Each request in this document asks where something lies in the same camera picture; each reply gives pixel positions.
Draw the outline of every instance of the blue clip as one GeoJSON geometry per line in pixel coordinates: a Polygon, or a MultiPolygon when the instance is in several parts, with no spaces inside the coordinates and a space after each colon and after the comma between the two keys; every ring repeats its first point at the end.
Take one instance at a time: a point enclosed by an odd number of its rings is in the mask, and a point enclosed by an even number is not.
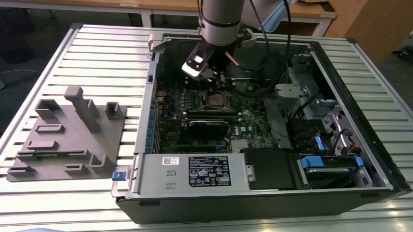
{"type": "Polygon", "coordinates": [[[321,168],[324,167],[324,162],[321,156],[307,156],[301,159],[301,164],[304,168],[321,168]]]}
{"type": "Polygon", "coordinates": [[[113,181],[126,181],[128,180],[128,172],[118,172],[113,173],[113,181]]]}
{"type": "Polygon", "coordinates": [[[325,150],[325,147],[324,147],[324,144],[323,144],[323,141],[321,141],[321,137],[320,136],[316,136],[316,142],[319,144],[319,148],[321,151],[325,150]]]}
{"type": "Polygon", "coordinates": [[[359,167],[364,166],[364,162],[360,156],[356,157],[356,163],[359,167]]]}

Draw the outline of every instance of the green circuit board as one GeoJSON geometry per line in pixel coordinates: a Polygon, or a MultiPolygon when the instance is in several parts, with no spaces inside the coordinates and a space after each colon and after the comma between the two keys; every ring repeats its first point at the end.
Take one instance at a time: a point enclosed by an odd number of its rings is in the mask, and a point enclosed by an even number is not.
{"type": "Polygon", "coordinates": [[[247,98],[229,91],[208,93],[206,90],[178,87],[160,90],[161,153],[232,153],[230,141],[241,139],[248,140],[249,147],[275,147],[263,98],[247,98]],[[192,121],[226,122],[226,135],[194,138],[188,133],[192,121]]]}

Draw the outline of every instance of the metal slat table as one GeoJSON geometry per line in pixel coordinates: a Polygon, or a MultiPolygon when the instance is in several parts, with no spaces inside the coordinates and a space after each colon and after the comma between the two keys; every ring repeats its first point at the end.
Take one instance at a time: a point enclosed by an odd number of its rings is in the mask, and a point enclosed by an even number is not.
{"type": "MultiPolygon", "coordinates": [[[[117,165],[133,164],[150,59],[153,32],[197,34],[194,30],[83,25],[71,29],[0,139],[0,231],[49,228],[63,231],[400,231],[413,228],[413,194],[365,205],[339,216],[137,225],[113,194],[128,182],[112,179],[11,183],[7,170],[37,120],[39,99],[63,98],[67,86],[83,86],[95,104],[117,101],[129,107],[117,165]]],[[[285,36],[271,35],[275,39],[285,36]]],[[[295,36],[295,40],[309,37],[295,36]]],[[[357,44],[317,38],[369,119],[398,166],[413,187],[413,113],[357,44]]]]}

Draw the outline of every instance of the power supply label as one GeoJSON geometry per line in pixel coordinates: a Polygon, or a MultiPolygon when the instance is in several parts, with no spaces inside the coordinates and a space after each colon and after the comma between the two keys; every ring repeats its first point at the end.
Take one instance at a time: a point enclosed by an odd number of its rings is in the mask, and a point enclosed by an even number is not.
{"type": "Polygon", "coordinates": [[[190,157],[189,185],[192,187],[230,186],[228,156],[190,157]]]}

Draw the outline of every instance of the motherboard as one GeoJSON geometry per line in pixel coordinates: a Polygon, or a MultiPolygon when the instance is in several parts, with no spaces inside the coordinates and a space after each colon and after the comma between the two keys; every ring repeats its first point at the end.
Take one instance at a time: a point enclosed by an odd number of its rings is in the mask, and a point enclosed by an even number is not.
{"type": "Polygon", "coordinates": [[[249,147],[275,147],[263,97],[162,83],[157,95],[161,153],[240,153],[249,147]]]}

